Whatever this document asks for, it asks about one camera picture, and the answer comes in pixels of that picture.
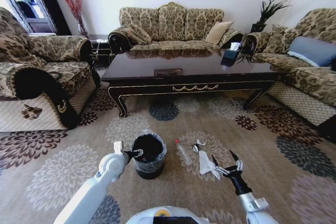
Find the vase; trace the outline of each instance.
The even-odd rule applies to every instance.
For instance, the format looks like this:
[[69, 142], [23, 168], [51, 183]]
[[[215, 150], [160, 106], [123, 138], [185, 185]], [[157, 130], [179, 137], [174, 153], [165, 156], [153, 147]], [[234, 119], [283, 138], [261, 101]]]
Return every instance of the vase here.
[[88, 32], [85, 30], [83, 20], [81, 17], [77, 19], [77, 24], [78, 24], [78, 30], [81, 36], [85, 36], [88, 38]]
[[251, 33], [257, 33], [262, 31], [265, 28], [266, 24], [252, 24]]

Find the sofa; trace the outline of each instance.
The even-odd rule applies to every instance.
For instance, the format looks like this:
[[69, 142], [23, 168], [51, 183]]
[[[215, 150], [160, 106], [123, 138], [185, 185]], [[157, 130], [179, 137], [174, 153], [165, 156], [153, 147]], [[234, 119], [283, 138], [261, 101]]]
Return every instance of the sofa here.
[[100, 83], [82, 36], [29, 36], [0, 7], [0, 132], [76, 127]]
[[[217, 45], [204, 41], [212, 26], [223, 18], [221, 9], [187, 9], [174, 2], [155, 9], [124, 7], [119, 15], [121, 27], [112, 31], [108, 39], [113, 54], [129, 50], [227, 48], [231, 42], [241, 42], [243, 34], [240, 31], [227, 30]], [[134, 44], [124, 32], [131, 24], [143, 28], [152, 42]]]
[[[297, 34], [279, 38], [279, 44], [290, 44], [298, 36], [336, 44], [336, 8], [310, 11], [295, 30]], [[287, 55], [286, 51], [265, 53], [270, 37], [271, 33], [268, 32], [251, 33], [246, 36], [243, 45], [243, 53], [288, 73], [268, 93], [317, 126], [322, 133], [335, 135], [336, 71], [332, 70], [332, 66], [312, 67], [301, 59]]]

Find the floor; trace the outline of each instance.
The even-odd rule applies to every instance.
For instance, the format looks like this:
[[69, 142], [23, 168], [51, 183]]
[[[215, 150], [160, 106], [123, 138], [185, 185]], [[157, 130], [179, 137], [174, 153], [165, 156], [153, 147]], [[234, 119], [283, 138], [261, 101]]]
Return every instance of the floor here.
[[[222, 167], [234, 164], [229, 150], [244, 161], [243, 179], [256, 197], [265, 197], [279, 223], [336, 223], [336, 146], [267, 96], [242, 110], [248, 92], [184, 96], [127, 97], [129, 116], [107, 94], [106, 83], [70, 131], [0, 134], [0, 222], [52, 223], [114, 141], [132, 141], [145, 129], [167, 145], [163, 173], [144, 180], [131, 162], [91, 223], [125, 223], [148, 208], [188, 208], [215, 223], [245, 223], [230, 180], [199, 173], [191, 145], [200, 140]], [[174, 141], [192, 164], [187, 166]]]

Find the plastic bottle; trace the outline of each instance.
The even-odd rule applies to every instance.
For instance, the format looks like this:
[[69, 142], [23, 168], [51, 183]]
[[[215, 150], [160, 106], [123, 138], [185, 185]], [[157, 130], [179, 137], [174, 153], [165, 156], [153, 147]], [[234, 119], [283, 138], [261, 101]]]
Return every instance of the plastic bottle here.
[[193, 163], [188, 153], [185, 151], [184, 147], [180, 144], [180, 140], [175, 140], [176, 147], [183, 157], [184, 163], [189, 166]]

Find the table leg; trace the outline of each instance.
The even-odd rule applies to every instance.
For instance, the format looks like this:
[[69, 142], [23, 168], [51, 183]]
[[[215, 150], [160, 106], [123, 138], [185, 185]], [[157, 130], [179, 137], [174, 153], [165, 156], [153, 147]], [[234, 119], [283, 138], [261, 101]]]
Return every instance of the table leg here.
[[124, 103], [124, 101], [121, 99], [122, 95], [116, 94], [113, 92], [115, 90], [112, 90], [112, 88], [108, 89], [109, 96], [112, 99], [112, 101], [117, 105], [119, 109], [119, 117], [120, 118], [125, 118], [127, 116], [127, 107]]
[[256, 90], [244, 103], [243, 105], [243, 109], [244, 110], [250, 110], [252, 104], [257, 101], [262, 95], [264, 95], [265, 93], [268, 92], [268, 90], [270, 90], [275, 82], [272, 82], [270, 84], [268, 84], [267, 86], [265, 86], [262, 89], [258, 89]]

